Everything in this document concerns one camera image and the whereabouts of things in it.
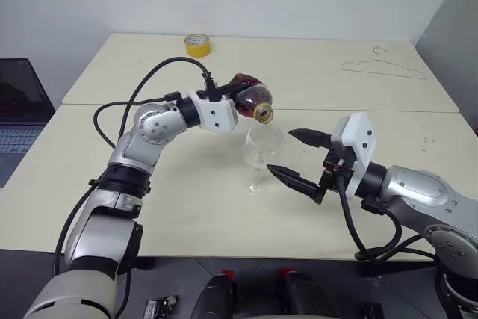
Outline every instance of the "white wall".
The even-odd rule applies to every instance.
[[[58,105],[112,31],[416,41],[442,1],[0,0],[0,57],[29,57]]]

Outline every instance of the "yellow tape roll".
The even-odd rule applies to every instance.
[[[211,52],[209,38],[204,34],[191,34],[184,39],[186,52],[193,58],[202,58]]]

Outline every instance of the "white table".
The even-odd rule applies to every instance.
[[[0,247],[52,251],[69,211],[104,169],[111,149],[95,133],[94,105],[62,105],[0,194]],[[120,108],[100,118],[115,138]],[[318,180],[325,151],[287,134],[293,128],[332,131],[348,111],[277,111],[285,134],[277,164]],[[426,169],[456,190],[478,198],[478,141],[459,114],[370,112],[377,136],[373,161]],[[231,134],[193,128],[163,151],[139,221],[141,255],[352,259],[357,250],[336,193],[321,206],[274,181],[263,196],[241,187],[241,147],[252,120],[240,117]],[[351,203],[358,232],[370,246],[384,244],[393,226]],[[429,249],[426,243],[418,248]],[[402,255],[398,258],[417,258]]]
[[[218,84],[237,72],[253,75],[270,88],[277,109],[458,112],[410,43],[212,37],[211,47],[198,60]],[[63,103],[127,100],[151,68],[172,56],[187,56],[183,36],[112,34]],[[139,97],[199,90],[202,83],[195,66],[170,64]]]

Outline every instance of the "wine glass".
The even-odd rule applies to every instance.
[[[282,132],[277,126],[257,123],[249,129],[242,148],[247,165],[242,181],[247,193],[259,195],[269,189],[272,176],[266,165],[279,154],[281,143]]]

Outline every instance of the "laptop screen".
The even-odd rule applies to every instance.
[[[54,112],[28,59],[0,59],[0,123],[46,123]]]

